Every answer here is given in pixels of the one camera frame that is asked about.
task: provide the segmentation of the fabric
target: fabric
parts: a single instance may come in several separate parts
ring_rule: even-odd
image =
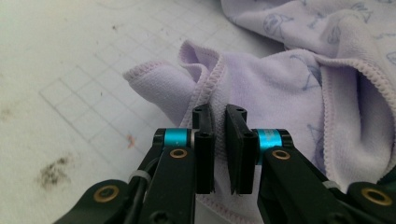
[[[396,163],[396,9],[393,1],[222,1],[230,21],[285,43],[264,59],[218,53],[187,41],[186,75],[166,62],[138,65],[124,77],[180,127],[212,104],[216,122],[216,193],[200,195],[232,223],[262,223],[260,168],[252,195],[230,194],[224,108],[247,110],[249,128],[287,129],[295,146],[342,190],[375,183]]]

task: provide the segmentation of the towel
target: towel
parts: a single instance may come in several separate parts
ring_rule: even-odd
[[[232,223],[262,223],[261,167],[251,195],[231,195],[224,150],[224,108],[244,107],[250,128],[284,128],[295,146],[343,191],[377,182],[396,163],[396,11],[393,1],[222,1],[230,21],[290,49],[258,59],[186,41],[181,67],[148,62],[124,77],[178,126],[212,104],[216,193],[198,200]]]

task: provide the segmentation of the brass screw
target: brass screw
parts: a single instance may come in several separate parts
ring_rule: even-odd
[[[120,190],[115,185],[107,185],[99,188],[94,194],[93,198],[98,203],[107,203],[115,199],[119,194]]]
[[[181,159],[187,156],[187,151],[182,148],[177,148],[177,149],[173,149],[170,154],[171,157],[175,159]]]
[[[370,202],[382,206],[389,206],[393,203],[392,199],[388,196],[388,194],[378,189],[364,188],[361,190],[361,194]]]
[[[277,159],[280,159],[282,161],[286,161],[290,159],[290,154],[284,150],[275,150],[273,151],[273,156]]]

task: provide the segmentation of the black cable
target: black cable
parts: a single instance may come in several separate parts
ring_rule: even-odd
[[[156,158],[151,162],[149,162],[148,165],[145,167],[144,171],[147,173],[152,173],[152,169],[157,166],[158,161],[159,158]],[[145,178],[143,177],[138,177],[138,178],[139,178],[137,182],[138,186],[132,201],[131,209],[126,214],[123,224],[137,223],[137,220],[140,215],[140,210],[142,209],[143,206],[146,190],[149,188],[148,181]]]

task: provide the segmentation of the blue band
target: blue band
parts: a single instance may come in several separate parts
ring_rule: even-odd
[[[257,134],[260,143],[260,157],[257,164],[262,165],[264,151],[271,147],[282,147],[282,137],[277,129],[258,129]]]
[[[164,147],[186,147],[187,129],[166,129]]]

